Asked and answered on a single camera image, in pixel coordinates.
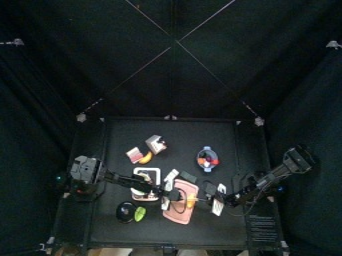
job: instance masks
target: black curtain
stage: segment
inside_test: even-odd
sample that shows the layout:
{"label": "black curtain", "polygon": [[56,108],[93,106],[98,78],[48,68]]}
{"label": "black curtain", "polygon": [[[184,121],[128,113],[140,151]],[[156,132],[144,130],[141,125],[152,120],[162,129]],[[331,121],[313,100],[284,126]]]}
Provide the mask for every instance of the black curtain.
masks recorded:
{"label": "black curtain", "polygon": [[[17,34],[0,24],[0,41]],[[22,48],[0,46],[0,254],[45,243],[54,221],[54,175],[65,171],[74,116]]]}
{"label": "black curtain", "polygon": [[48,238],[74,116],[102,98],[88,114],[253,118],[248,104],[273,164],[299,142],[320,161],[288,179],[287,238],[340,254],[340,13],[317,0],[0,2],[0,42],[25,43],[0,45],[1,250]]}
{"label": "black curtain", "polygon": [[253,118],[244,102],[265,118],[342,20],[342,3],[317,0],[26,0],[0,11],[73,113],[116,116]]}
{"label": "black curtain", "polygon": [[273,163],[297,143],[317,158],[313,170],[292,175],[280,198],[280,217],[291,243],[342,253],[342,51],[331,49],[303,83],[281,102],[268,122],[269,154]]}

